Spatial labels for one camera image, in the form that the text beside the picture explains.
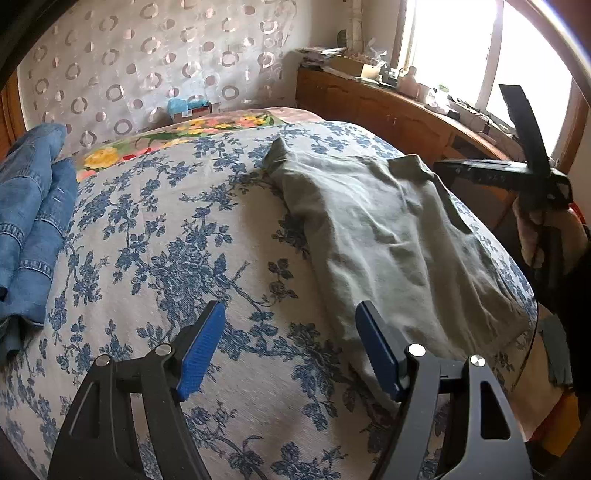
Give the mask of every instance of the hand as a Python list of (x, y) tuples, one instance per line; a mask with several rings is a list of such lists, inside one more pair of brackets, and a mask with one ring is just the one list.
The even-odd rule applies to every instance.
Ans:
[[(536, 225), (541, 225), (542, 212), (531, 212), (529, 219), (521, 216), (519, 198), (513, 203), (513, 213), (517, 219), (517, 231), (521, 241), (521, 255), (530, 267), (540, 268), (544, 262), (544, 252), (535, 249), (538, 243)], [(548, 210), (545, 213), (544, 226), (552, 226), (562, 233), (562, 250), (564, 255), (564, 274), (569, 273), (579, 262), (589, 247), (589, 240), (583, 224), (573, 209)]]

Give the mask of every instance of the wooden headboard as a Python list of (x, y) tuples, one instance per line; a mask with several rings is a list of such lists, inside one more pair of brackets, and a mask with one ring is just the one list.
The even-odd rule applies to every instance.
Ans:
[(0, 158), (25, 130), (15, 71), (0, 93)]

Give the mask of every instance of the flowered pillow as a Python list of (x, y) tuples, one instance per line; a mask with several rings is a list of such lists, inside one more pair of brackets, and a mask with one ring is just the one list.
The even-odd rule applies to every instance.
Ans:
[(182, 124), (170, 125), (94, 150), (79, 163), (82, 167), (77, 173), (78, 181), (116, 163), (131, 160), (162, 148), (186, 143), (195, 138), (265, 125), (281, 125), (282, 123), (282, 120), (266, 111), (239, 111), (208, 115)]

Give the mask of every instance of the blue gripper pad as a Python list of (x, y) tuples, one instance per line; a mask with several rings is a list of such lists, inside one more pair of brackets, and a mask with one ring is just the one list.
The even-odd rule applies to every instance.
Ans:
[(179, 401), (187, 400), (191, 393), (199, 390), (209, 362), (222, 337), (225, 323), (224, 307), (221, 303), (217, 303), (183, 358), (180, 382), (177, 387)]
[(355, 326), (367, 351), (379, 386), (394, 401), (401, 401), (409, 386), (406, 381), (400, 381), (400, 374), (403, 377), (406, 375), (406, 372), (401, 372), (399, 369), (399, 361), (405, 362), (402, 350), (405, 345), (400, 345), (400, 339), (391, 338), (392, 349), (389, 347), (389, 342), (384, 336), (385, 332), (380, 330), (380, 327), (385, 326), (385, 322), (370, 301), (363, 301), (357, 305)]

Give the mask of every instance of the blue jeans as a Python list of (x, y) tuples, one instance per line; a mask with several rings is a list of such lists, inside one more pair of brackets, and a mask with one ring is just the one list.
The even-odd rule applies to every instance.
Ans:
[(7, 294), (33, 222), (51, 186), (51, 163), (66, 138), (63, 125), (25, 133), (0, 166), (0, 300)]
[[(65, 129), (61, 125), (36, 127), (25, 134), (24, 140), (19, 140), (20, 146), (10, 155), (11, 161), (19, 162), (19, 152), (26, 152), (20, 161), (28, 162), (28, 176), (24, 178), (32, 182), (20, 182), (23, 190), (13, 197), (12, 206), (7, 206), (4, 213), (8, 216), (18, 206), (21, 214), (18, 219), (32, 216), (33, 221), (30, 226), (24, 221), (11, 224), (12, 231), (18, 228), (17, 232), (25, 237), (22, 249), (14, 257), (8, 258), (8, 254), (14, 254), (14, 249), (10, 252), (0, 250), (0, 265), (4, 270), (8, 269), (7, 265), (14, 265), (13, 272), (10, 272), (11, 281), (5, 284), (7, 294), (0, 303), (0, 365), (12, 351), (22, 348), (22, 339), (30, 327), (43, 327), (45, 322), (45, 307), (57, 254), (63, 246), (77, 196), (76, 169), (72, 159), (51, 165), (63, 144), (62, 132)], [(41, 153), (45, 154), (45, 159), (41, 158)], [(37, 205), (38, 195), (44, 191), (39, 185), (46, 184), (46, 164), (49, 164), (49, 185), (37, 210), (31, 213)], [(20, 171), (24, 171), (24, 165), (19, 165)], [(4, 184), (0, 184), (0, 198), (3, 187)], [(13, 235), (0, 235), (0, 239), (3, 236), (14, 240)]]

